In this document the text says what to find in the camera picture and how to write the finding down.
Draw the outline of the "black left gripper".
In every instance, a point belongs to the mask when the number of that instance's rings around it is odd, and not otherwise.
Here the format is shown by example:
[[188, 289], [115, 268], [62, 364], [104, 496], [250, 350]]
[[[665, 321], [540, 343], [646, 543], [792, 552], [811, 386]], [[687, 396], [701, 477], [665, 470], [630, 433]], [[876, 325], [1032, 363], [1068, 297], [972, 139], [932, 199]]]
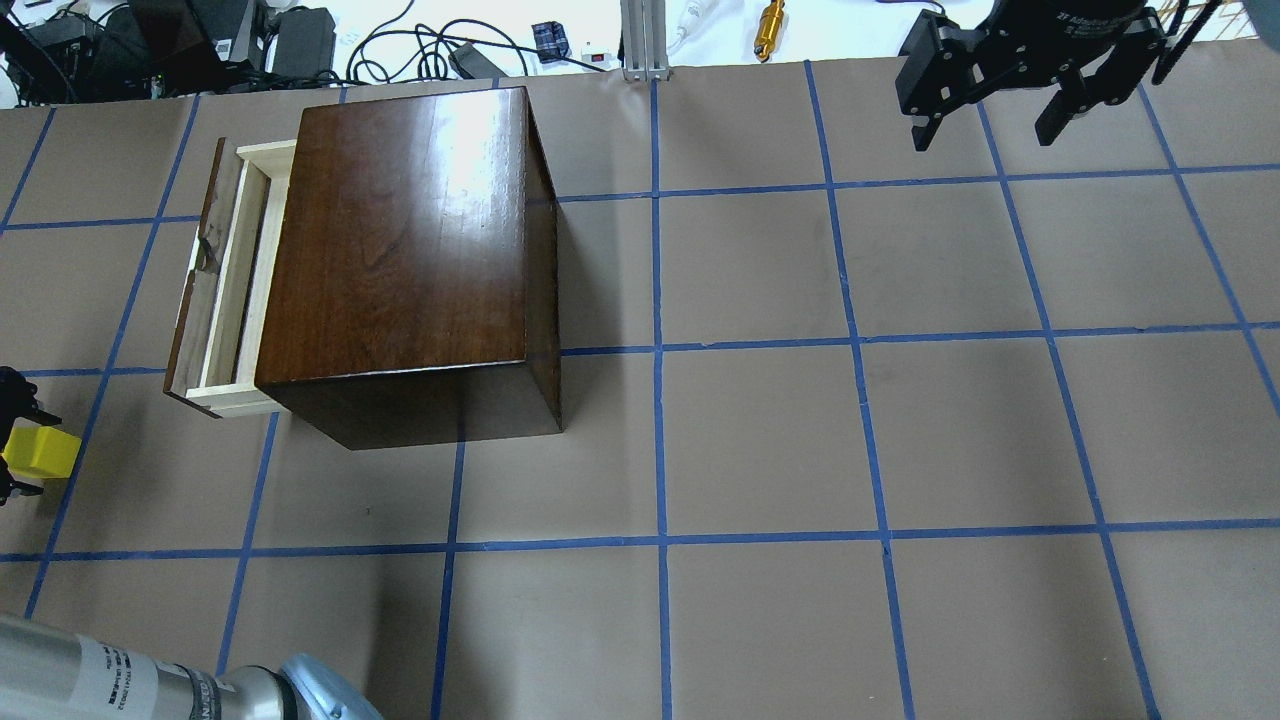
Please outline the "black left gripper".
[[[19, 419], [33, 420], [38, 411], [36, 397], [38, 387], [27, 380], [17, 369], [1, 366], [1, 429], [12, 430]], [[12, 498], [37, 497], [44, 495], [42, 486], [17, 479], [9, 470], [1, 470], [0, 505]]]

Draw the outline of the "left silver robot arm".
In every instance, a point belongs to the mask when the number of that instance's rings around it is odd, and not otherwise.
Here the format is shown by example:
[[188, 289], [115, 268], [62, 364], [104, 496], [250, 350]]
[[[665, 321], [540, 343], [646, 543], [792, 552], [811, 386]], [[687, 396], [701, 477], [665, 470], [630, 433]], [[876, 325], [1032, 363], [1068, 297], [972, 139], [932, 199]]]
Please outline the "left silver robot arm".
[[[61, 429], [38, 387], [3, 369], [3, 498], [44, 493], [70, 480], [81, 439]], [[5, 719], [378, 719], [380, 711], [339, 673], [308, 653], [276, 669], [244, 665], [215, 675], [137, 650], [4, 612]]]

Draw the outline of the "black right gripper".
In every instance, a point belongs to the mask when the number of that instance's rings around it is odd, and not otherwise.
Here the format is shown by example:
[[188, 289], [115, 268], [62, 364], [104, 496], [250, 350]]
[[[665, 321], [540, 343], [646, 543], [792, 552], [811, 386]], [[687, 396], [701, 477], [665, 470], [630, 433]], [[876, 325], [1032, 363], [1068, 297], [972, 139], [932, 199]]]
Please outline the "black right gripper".
[[992, 94], [1060, 85], [1036, 119], [1050, 147], [1096, 104], [1117, 104], [1160, 59], [1169, 35], [1143, 1], [997, 1], [974, 28], [923, 10], [895, 81], [911, 143], [927, 151], [947, 114]]

